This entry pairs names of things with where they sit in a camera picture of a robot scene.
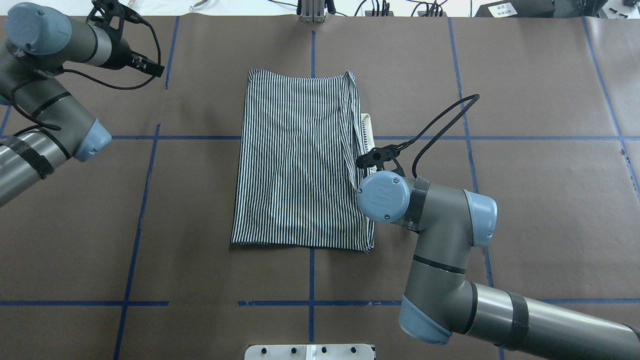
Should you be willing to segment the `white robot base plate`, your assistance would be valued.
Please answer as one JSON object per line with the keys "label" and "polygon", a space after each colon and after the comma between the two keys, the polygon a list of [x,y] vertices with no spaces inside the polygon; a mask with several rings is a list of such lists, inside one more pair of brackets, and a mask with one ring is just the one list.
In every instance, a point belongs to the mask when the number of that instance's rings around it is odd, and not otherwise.
{"label": "white robot base plate", "polygon": [[247,348],[245,360],[375,360],[374,345],[365,343],[256,344]]}

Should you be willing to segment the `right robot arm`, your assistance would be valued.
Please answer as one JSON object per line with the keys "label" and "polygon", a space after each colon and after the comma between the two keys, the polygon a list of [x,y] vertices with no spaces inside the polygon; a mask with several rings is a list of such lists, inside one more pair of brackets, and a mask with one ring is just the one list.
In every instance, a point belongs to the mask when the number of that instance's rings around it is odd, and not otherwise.
{"label": "right robot arm", "polygon": [[496,202],[466,189],[377,171],[356,190],[373,221],[416,234],[398,325],[443,346],[455,335],[549,360],[637,360],[639,329],[478,282],[474,253],[489,244]]}

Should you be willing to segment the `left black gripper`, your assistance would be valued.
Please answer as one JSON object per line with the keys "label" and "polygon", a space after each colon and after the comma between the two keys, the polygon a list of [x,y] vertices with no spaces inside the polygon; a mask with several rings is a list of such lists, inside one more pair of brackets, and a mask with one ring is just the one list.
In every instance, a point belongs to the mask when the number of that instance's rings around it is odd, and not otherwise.
{"label": "left black gripper", "polygon": [[112,50],[112,69],[123,68],[136,69],[146,75],[156,78],[162,77],[165,67],[155,61],[150,60],[146,55],[142,55],[130,49],[127,43],[119,43]]}

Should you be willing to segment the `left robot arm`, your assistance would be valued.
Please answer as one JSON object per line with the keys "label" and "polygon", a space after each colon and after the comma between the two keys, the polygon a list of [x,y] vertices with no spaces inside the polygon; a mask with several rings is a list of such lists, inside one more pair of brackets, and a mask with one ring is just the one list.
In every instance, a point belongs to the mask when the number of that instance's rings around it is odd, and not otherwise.
{"label": "left robot arm", "polygon": [[71,158],[86,162],[110,144],[105,126],[57,80],[67,62],[96,68],[133,68],[150,80],[162,59],[135,52],[122,36],[125,22],[150,23],[117,0],[94,0],[85,21],[52,7],[21,2],[10,7],[1,48],[1,104],[32,122],[1,142],[0,202],[6,205],[52,175]]}

